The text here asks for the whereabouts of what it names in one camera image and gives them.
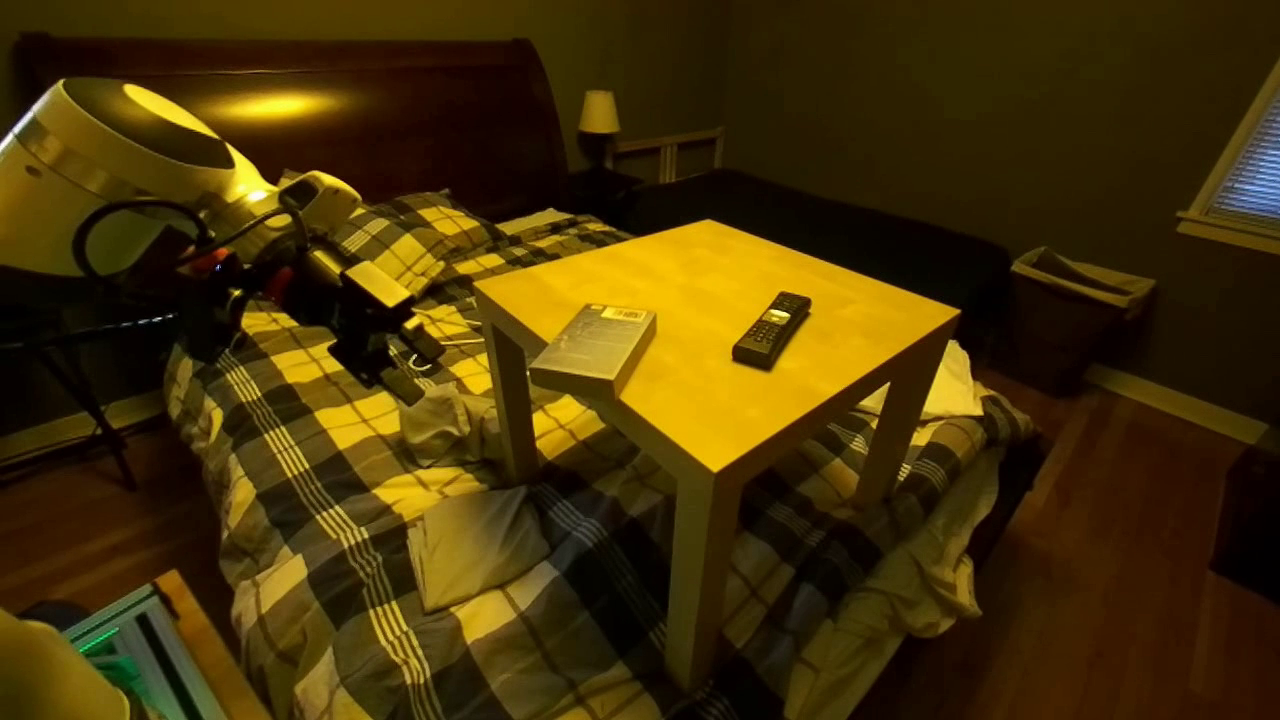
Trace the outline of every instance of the remote control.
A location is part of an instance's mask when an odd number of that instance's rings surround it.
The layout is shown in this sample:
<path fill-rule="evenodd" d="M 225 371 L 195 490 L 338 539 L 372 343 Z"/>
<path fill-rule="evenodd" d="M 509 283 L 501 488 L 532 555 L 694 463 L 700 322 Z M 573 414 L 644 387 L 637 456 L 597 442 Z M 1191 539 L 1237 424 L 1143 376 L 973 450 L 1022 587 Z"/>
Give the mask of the remote control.
<path fill-rule="evenodd" d="M 736 364 L 772 369 L 790 343 L 796 329 L 808 319 L 808 295 L 774 293 L 758 319 L 733 343 Z"/>

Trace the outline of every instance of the plaid comforter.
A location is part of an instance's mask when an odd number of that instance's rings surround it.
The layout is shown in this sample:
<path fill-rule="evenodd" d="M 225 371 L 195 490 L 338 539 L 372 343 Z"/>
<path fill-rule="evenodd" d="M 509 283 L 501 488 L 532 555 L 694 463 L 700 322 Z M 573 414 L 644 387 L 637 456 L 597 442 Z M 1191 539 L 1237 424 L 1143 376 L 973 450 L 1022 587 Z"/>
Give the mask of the plaid comforter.
<path fill-rule="evenodd" d="M 422 293 L 419 311 L 448 343 L 448 376 L 482 405 L 487 360 L 469 283 L 617 239 L 597 218 L 510 239 L 438 197 L 407 197 L 356 214 L 344 242 Z M 853 512 L 872 418 L 830 414 L 746 483 L 725 600 L 729 659 L 709 687 L 680 690 L 658 659 L 671 496 L 657 463 L 583 405 L 535 390 L 549 463 L 526 499 L 549 555 L 429 610 L 407 523 L 455 496 L 496 490 L 502 475 L 482 446 L 410 456 L 396 400 L 350 378 L 327 343 L 327 329 L 251 309 L 238 343 L 217 364 L 177 350 L 168 369 L 168 411 L 204 460 L 225 519 L 238 659 L 277 717 L 808 709 L 803 690 L 840 646 L 830 633 L 847 595 L 867 587 L 884 550 L 920 536 L 987 442 L 1022 433 L 1021 411 L 987 397 L 978 418 L 920 428 L 894 490 L 876 512 Z"/>

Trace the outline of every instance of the hardwood floor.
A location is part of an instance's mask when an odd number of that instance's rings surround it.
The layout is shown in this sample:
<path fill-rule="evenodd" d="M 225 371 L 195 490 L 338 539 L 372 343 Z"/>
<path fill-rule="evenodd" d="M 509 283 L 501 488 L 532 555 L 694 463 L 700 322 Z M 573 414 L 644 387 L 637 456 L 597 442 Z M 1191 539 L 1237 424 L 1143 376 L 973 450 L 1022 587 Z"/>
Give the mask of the hardwood floor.
<path fill-rule="evenodd" d="M 856 720 L 1275 717 L 1280 609 L 1206 572 L 1241 442 L 1107 390 L 993 384 L 1056 442 L 985 572 L 987 616 L 907 643 Z M 2 609 L 97 609 L 178 567 L 227 620 L 195 460 L 162 424 L 132 433 L 127 456 L 140 490 L 105 450 L 2 480 Z"/>

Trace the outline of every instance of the lamp light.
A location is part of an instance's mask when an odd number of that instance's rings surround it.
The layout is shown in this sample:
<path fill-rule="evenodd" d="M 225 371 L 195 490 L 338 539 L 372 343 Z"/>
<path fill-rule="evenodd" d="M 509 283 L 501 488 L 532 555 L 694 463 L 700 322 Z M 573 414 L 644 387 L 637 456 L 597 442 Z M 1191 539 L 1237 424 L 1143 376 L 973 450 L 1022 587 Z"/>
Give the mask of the lamp light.
<path fill-rule="evenodd" d="M 613 163 L 613 141 L 621 134 L 617 97 L 613 89 L 586 89 L 583 93 L 583 114 L 576 118 L 576 141 L 592 163 L 592 172 L 603 172 Z"/>

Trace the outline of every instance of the lampshade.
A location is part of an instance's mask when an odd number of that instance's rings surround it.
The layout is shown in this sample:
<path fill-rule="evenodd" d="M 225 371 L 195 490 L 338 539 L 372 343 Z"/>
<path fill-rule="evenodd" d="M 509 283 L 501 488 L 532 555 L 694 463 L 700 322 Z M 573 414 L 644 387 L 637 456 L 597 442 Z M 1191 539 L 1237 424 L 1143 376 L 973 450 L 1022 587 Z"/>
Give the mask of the lampshade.
<path fill-rule="evenodd" d="M 583 93 L 583 114 L 576 118 L 576 133 L 586 134 L 617 134 L 623 125 L 617 118 L 613 89 L 586 89 Z"/>

